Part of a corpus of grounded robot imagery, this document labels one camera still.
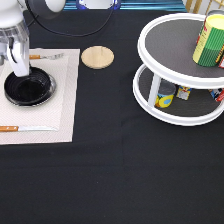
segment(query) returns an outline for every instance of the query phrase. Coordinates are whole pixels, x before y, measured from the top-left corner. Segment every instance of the yellow can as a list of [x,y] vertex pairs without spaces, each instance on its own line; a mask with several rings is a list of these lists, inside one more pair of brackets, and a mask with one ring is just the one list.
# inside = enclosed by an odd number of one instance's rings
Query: yellow can
[[201,30],[193,60],[202,66],[215,66],[224,51],[224,15],[208,16]]

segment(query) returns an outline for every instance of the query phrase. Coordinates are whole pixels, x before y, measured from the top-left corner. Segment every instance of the black cable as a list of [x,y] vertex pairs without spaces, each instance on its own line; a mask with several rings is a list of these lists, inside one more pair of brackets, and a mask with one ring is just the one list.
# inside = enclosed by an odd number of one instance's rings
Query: black cable
[[12,53],[13,44],[14,44],[14,38],[13,38],[13,37],[9,37],[9,49],[10,49],[10,54],[11,54],[12,60],[13,60],[15,63],[17,63],[17,61],[15,60],[14,55],[13,55],[13,53]]
[[32,26],[34,24],[34,22],[35,22],[35,19],[33,19],[27,26],[28,27]]
[[43,29],[47,30],[48,32],[50,33],[53,33],[53,34],[56,34],[56,35],[60,35],[60,36],[67,36],[67,37],[86,37],[86,36],[89,36],[89,35],[92,35],[92,34],[95,34],[97,32],[99,32],[100,30],[102,30],[104,28],[104,26],[107,24],[107,22],[109,21],[111,15],[113,14],[113,11],[114,11],[114,5],[115,5],[115,0],[114,0],[114,3],[112,5],[112,9],[111,9],[111,12],[110,12],[110,15],[109,17],[107,18],[106,22],[100,27],[98,28],[97,30],[93,31],[93,32],[90,32],[90,33],[86,33],[86,34],[78,34],[78,35],[74,35],[74,34],[67,34],[67,33],[61,33],[61,32],[57,32],[57,31],[54,31],[54,30],[51,30],[47,27],[45,27],[44,25],[42,25],[36,18],[35,18],[35,15],[33,14],[31,8],[30,8],[30,5],[29,5],[29,0],[25,0],[25,3],[26,3],[26,7],[28,9],[28,11],[30,12],[30,14],[32,15],[33,19],[36,21],[36,23],[41,26]]

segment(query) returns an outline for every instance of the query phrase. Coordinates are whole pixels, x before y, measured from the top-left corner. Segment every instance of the black table surface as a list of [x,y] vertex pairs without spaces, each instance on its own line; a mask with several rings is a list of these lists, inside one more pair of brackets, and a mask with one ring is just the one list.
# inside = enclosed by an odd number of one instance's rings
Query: black table surface
[[[175,126],[150,116],[133,95],[140,32],[168,13],[116,11],[85,38],[30,28],[31,48],[102,45],[115,60],[102,70],[80,61],[72,143],[0,146],[1,223],[223,224],[224,115]],[[108,14],[65,11],[44,23],[79,34]]]

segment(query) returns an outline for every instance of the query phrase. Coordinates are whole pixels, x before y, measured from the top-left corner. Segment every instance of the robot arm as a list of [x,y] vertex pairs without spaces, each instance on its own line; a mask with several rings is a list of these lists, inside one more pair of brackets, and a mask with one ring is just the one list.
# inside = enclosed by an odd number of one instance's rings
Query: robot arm
[[[29,0],[34,13],[52,19],[64,8],[65,0]],[[9,60],[16,76],[29,75],[29,31],[22,11],[25,0],[0,0],[0,65]]]

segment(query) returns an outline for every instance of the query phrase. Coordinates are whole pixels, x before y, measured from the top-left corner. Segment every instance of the wooden coaster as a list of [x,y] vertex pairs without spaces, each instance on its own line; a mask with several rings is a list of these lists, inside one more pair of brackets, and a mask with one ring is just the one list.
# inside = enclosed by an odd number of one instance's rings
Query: wooden coaster
[[111,65],[114,60],[114,54],[106,47],[94,46],[83,51],[81,58],[87,67],[101,69]]

